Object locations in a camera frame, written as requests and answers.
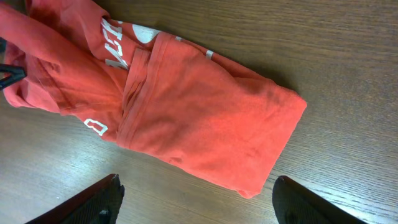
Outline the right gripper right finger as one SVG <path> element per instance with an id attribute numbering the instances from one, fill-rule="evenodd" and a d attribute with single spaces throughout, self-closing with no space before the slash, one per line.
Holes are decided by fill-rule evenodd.
<path id="1" fill-rule="evenodd" d="M 272 205 L 280 224 L 366 224 L 286 175 L 274 183 Z"/>

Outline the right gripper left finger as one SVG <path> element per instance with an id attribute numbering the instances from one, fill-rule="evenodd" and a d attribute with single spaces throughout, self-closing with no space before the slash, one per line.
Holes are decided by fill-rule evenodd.
<path id="1" fill-rule="evenodd" d="M 26 224 L 115 224 L 124 198 L 117 174 L 110 174 Z"/>

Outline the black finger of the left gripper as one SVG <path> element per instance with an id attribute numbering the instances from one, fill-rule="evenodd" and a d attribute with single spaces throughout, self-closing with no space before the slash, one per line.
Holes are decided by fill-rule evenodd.
<path id="1" fill-rule="evenodd" d="M 23 67 L 18 67 L 14 65 L 1 64 L 1 72 L 7 75 L 1 78 L 1 90 L 25 79 L 26 72 Z"/>

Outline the red polo shirt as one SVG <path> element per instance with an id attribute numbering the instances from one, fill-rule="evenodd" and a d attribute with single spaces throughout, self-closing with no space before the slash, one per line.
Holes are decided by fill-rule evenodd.
<path id="1" fill-rule="evenodd" d="M 176 35 L 112 20 L 93 1 L 1 5 L 15 107 L 80 119 L 102 139 L 244 198 L 261 193 L 306 102 Z"/>

